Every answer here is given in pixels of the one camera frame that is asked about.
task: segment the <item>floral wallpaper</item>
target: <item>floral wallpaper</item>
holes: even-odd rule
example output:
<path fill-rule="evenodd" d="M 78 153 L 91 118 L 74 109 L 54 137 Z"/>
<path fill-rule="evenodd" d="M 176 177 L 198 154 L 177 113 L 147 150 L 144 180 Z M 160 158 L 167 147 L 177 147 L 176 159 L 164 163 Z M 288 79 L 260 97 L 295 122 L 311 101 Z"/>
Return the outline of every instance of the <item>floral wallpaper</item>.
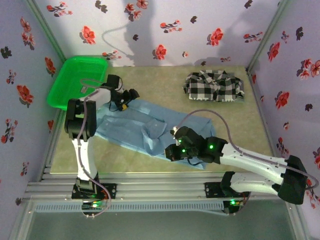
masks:
<path fill-rule="evenodd" d="M 67 58 L 112 66 L 247 66 L 279 0 L 35 0 Z M 277 45 L 271 51 L 274 58 Z"/>
<path fill-rule="evenodd" d="M 290 3 L 251 74 L 278 155 L 299 157 L 320 180 L 320 32 L 313 24 L 320 20 L 320 5 L 314 3 Z M 301 209 L 310 234 L 318 239 L 320 187 L 305 191 Z"/>
<path fill-rule="evenodd" d="M 28 182 L 41 171 L 56 115 L 46 97 L 62 63 L 24 1 L 2 3 L 10 9 L 0 15 L 0 238 L 6 240 Z"/>

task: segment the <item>black and white plaid shirt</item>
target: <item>black and white plaid shirt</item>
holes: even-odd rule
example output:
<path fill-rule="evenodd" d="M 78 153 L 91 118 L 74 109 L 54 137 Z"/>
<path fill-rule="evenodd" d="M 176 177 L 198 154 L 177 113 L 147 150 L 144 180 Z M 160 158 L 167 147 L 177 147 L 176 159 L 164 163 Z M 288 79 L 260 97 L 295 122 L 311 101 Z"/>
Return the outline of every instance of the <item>black and white plaid shirt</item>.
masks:
<path fill-rule="evenodd" d="M 243 81 L 224 70 L 192 72 L 182 88 L 191 100 L 234 102 L 245 96 Z"/>

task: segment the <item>green plastic basket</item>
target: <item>green plastic basket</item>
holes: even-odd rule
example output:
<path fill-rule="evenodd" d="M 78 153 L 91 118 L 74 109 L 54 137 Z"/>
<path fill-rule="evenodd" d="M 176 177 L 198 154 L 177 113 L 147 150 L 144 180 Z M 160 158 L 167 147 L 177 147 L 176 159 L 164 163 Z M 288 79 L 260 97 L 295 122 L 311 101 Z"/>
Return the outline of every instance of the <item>green plastic basket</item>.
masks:
<path fill-rule="evenodd" d="M 87 79 L 86 84 L 97 87 L 105 81 L 107 68 L 107 61 L 100 57 L 74 56 L 69 58 L 63 64 L 46 98 L 47 103 L 51 107 L 66 111 L 69 99 L 79 99 L 94 91 L 91 87 L 83 86 L 80 80 Z"/>

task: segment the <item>purple cable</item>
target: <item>purple cable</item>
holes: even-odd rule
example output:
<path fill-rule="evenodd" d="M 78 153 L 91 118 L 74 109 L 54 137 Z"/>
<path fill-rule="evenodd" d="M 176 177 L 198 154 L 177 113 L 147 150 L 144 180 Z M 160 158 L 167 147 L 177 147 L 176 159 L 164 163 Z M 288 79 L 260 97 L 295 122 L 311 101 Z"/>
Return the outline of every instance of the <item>purple cable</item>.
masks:
<path fill-rule="evenodd" d="M 94 218 L 96 216 L 99 216 L 100 214 L 102 214 L 103 212 L 107 211 L 110 206 L 111 206 L 111 195 L 108 191 L 108 189 L 103 186 L 102 184 L 100 184 L 99 182 L 97 182 L 96 180 L 94 180 L 92 177 L 90 177 L 89 173 L 86 171 L 83 163 L 82 163 L 82 160 L 81 160 L 81 143 L 80 143 L 80 137 L 82 135 L 82 133 L 84 132 L 84 129 L 85 129 L 85 125 L 86 125 L 86 121 L 87 121 L 87 100 L 88 98 L 92 97 L 93 95 L 97 94 L 98 91 L 94 91 L 93 93 L 89 94 L 87 97 L 85 97 L 84 101 L 83 101 L 83 107 L 84 107 L 84 116 L 83 116 L 83 122 L 82 122 L 82 126 L 81 126 L 81 129 L 80 129 L 80 132 L 78 134 L 78 136 L 76 137 L 77 141 L 78 141 L 78 157 L 79 157 L 79 163 L 80 163 L 80 166 L 83 170 L 83 172 L 85 173 L 85 175 L 93 182 L 95 183 L 96 185 L 98 185 L 99 187 L 101 187 L 105 192 L 106 194 L 108 195 L 108 198 L 106 199 L 106 207 L 100 211 L 99 213 L 95 214 L 95 215 L 92 215 L 92 216 L 89 216 L 89 215 L 86 215 L 87 217 L 91 217 L 91 218 Z"/>
<path fill-rule="evenodd" d="M 286 166 L 284 164 L 280 164 L 280 163 L 275 163 L 274 161 L 270 161 L 270 160 L 267 160 L 267 159 L 264 159 L 262 157 L 258 157 L 258 156 L 254 156 L 254 155 L 251 155 L 249 153 L 245 153 L 243 151 L 241 151 L 235 144 L 234 142 L 232 141 L 232 138 L 231 138 L 231 133 L 230 133 L 230 129 L 229 129 L 229 126 L 228 126 L 228 123 L 226 122 L 226 120 L 217 112 L 213 111 L 213 110 L 209 110 L 209 109 L 198 109 L 198 110 L 194 110 L 192 112 L 190 112 L 187 116 L 185 116 L 182 121 L 176 126 L 177 129 L 179 129 L 182 125 L 182 123 L 188 118 L 190 117 L 192 114 L 194 113 L 197 113 L 197 112 L 209 112 L 209 113 L 212 113 L 214 115 L 217 115 L 224 123 L 225 127 L 226 127 L 226 131 L 227 131 L 227 134 L 228 134 L 228 138 L 229 138 L 229 141 L 230 141 L 230 144 L 235 148 L 235 150 L 237 150 L 240 154 L 244 155 L 244 156 L 247 156 L 247 157 L 250 157 L 250 158 L 253 158 L 253 159 L 256 159 L 256 160 L 259 160 L 259 161 L 262 161 L 262 162 L 265 162 L 265 163 L 268 163 L 268 164 L 272 164 L 272 165 L 276 165 L 276 166 L 280 166 L 282 168 L 286 168 L 288 170 L 291 170 L 291 171 L 294 171 L 296 173 L 299 173 L 301 175 L 304 175 L 310 179 L 313 179 L 315 181 L 315 184 L 313 186 L 308 186 L 307 188 L 305 188 L 305 190 L 311 190 L 311 189 L 314 189 L 316 187 L 318 187 L 319 185 L 319 181 L 318 179 L 316 179 L 314 176 L 304 172 L 304 171 L 301 171 L 301 170 L 298 170 L 298 169 L 295 169 L 293 167 L 290 167 L 290 166 Z"/>

